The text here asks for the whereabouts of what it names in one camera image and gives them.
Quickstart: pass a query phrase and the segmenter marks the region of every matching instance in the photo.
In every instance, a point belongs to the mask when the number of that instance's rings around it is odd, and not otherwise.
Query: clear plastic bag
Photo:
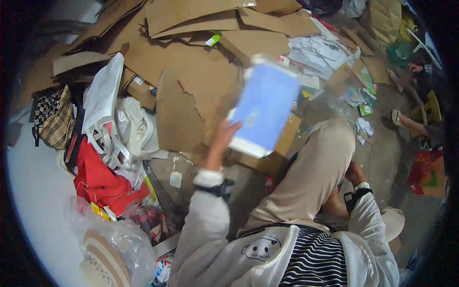
[[[115,247],[126,266],[131,287],[145,287],[153,281],[157,254],[147,234],[132,220],[104,220],[92,212],[87,201],[78,196],[70,197],[65,217],[81,245],[86,231],[95,229]]]

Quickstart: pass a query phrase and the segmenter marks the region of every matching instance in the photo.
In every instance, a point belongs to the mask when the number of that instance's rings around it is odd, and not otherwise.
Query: plaid bag
[[[75,125],[70,99],[70,90],[67,85],[51,96],[38,98],[35,109],[35,126],[32,128],[35,146],[38,146],[41,138],[47,146],[57,150],[66,148]]]

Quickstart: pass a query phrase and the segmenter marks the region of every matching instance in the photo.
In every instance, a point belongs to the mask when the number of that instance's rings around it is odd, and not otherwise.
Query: white jacket
[[[202,186],[222,182],[220,173],[206,170],[195,178],[195,183]],[[267,227],[228,243],[229,225],[228,205],[223,199],[196,191],[190,201],[168,286],[278,286],[299,227]],[[342,242],[349,286],[398,286],[398,268],[384,229],[378,206],[368,193],[352,211],[349,230],[331,234]]]

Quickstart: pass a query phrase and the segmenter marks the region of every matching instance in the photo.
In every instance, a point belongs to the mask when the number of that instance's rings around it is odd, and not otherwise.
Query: striped shirt
[[[301,229],[279,286],[347,286],[341,241],[323,231]]]

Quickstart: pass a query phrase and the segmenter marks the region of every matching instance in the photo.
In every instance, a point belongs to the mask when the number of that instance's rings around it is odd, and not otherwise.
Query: sandal
[[[400,79],[399,77],[397,77],[397,75],[395,74],[394,71],[392,70],[389,70],[387,69],[386,70],[387,72],[387,75],[389,76],[389,79],[391,79],[391,81],[394,83],[395,87],[397,88],[397,90],[401,93],[403,92],[403,87],[398,83],[398,80]]]
[[[397,110],[391,110],[391,112],[389,113],[389,118],[392,120],[394,125],[399,125],[399,126],[402,125],[400,123],[400,115],[401,115],[401,112]]]

